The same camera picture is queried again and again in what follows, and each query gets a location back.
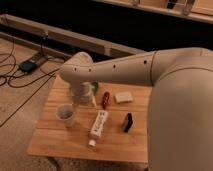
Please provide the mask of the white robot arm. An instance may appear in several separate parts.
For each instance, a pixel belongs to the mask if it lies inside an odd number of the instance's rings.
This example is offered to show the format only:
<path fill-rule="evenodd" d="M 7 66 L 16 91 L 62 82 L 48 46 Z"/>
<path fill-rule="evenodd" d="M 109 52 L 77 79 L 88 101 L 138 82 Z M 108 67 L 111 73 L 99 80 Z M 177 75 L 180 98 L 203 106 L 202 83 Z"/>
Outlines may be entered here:
<path fill-rule="evenodd" d="M 158 50 L 97 63 L 79 52 L 60 77 L 76 96 L 85 82 L 150 86 L 149 171 L 213 171 L 213 50 Z"/>

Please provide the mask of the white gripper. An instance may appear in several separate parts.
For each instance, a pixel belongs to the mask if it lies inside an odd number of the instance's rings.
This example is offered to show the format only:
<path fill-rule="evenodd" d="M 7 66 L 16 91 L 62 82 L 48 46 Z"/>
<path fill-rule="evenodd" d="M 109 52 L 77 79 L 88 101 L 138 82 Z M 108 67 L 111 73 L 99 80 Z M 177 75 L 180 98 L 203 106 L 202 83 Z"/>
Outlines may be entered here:
<path fill-rule="evenodd" d="M 96 101 L 90 82 L 71 84 L 70 94 L 75 105 L 96 106 Z"/>

